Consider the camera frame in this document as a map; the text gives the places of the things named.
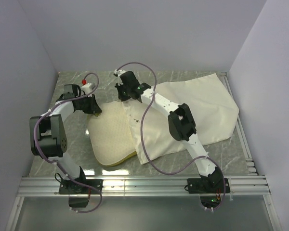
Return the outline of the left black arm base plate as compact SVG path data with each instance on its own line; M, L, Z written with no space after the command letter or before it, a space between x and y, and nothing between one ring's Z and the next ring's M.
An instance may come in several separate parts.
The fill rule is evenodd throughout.
M70 180L62 180L59 187L59 194L62 195L76 195L76 194L98 194L102 191L102 179L86 179L84 184L89 185L90 188L76 184Z

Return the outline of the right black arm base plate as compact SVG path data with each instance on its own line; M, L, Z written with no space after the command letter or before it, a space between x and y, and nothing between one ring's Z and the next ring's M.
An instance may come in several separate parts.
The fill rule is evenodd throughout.
M216 186L210 186L209 183L202 178L188 178L187 185L185 185L184 189L189 194L223 193L224 184L221 180Z

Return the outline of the cream quilted pillow yellow edge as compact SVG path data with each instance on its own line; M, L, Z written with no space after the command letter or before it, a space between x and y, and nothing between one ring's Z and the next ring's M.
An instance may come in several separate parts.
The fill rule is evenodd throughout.
M104 167L113 167L137 155L121 102L104 103L99 116L88 115L87 129L94 156Z

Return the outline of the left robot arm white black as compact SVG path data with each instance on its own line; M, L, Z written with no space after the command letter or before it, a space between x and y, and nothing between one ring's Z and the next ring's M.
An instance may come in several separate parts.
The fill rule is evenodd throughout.
M70 187L75 193L87 189L84 172L67 153L67 137L64 121L75 111L99 116L102 113L93 91L94 83L64 85L64 93L48 112L29 120L30 145L33 155L40 156L58 169L63 187Z

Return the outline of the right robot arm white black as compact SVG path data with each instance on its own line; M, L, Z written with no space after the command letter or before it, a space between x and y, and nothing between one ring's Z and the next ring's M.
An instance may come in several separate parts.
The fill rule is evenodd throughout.
M214 192L219 188L220 183L226 188L221 168L209 157L199 140L196 123L189 106L185 103L174 103L156 93L156 86L151 87L146 83L139 83L132 71L115 70L114 76L118 77L122 82L121 84L117 83L115 85L115 88L118 90L118 98L121 101L134 99L147 105L140 122L140 139L144 154L151 166L157 172L171 176L184 171L189 165L195 162L199 175L203 180L202 185L204 190ZM183 167L183 169L171 173L164 172L150 159L144 141L144 119L151 107L167 118L170 135L174 140L182 143L191 155L192 160Z

